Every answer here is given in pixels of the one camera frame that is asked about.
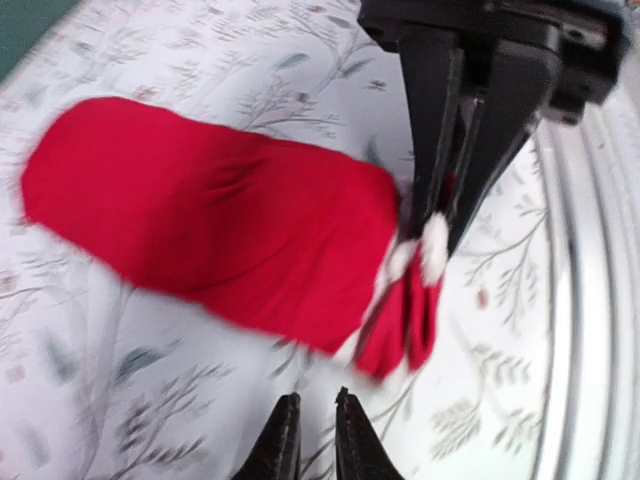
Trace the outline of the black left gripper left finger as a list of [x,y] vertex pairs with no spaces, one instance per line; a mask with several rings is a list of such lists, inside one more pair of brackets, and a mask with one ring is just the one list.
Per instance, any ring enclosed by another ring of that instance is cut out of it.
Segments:
[[301,478],[301,398],[282,395],[254,446],[237,471],[237,480],[298,480]]

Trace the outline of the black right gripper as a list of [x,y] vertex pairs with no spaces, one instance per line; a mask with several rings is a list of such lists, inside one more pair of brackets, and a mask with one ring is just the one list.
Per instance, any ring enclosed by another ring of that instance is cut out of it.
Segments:
[[628,54],[622,1],[363,1],[357,21],[387,52],[397,51],[401,28],[413,26],[402,30],[398,53],[413,142],[415,237],[437,210],[450,160],[463,75],[463,50],[451,31],[485,46],[511,41],[494,50],[454,174],[446,209],[450,252],[555,87],[558,56],[533,46],[559,53],[559,80],[544,111],[565,123],[577,122],[587,104],[606,102]]

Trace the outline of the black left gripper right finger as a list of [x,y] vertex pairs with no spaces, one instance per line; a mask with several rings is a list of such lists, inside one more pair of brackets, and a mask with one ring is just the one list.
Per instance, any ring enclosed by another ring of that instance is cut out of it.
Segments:
[[338,480],[403,480],[358,397],[342,387],[336,397],[335,460]]

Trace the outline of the red sock pair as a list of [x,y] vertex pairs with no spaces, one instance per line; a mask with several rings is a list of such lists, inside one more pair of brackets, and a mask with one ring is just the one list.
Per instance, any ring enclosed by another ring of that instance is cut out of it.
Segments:
[[133,285],[374,381],[432,354],[449,228],[411,238],[383,168],[120,97],[62,113],[21,177],[28,220]]

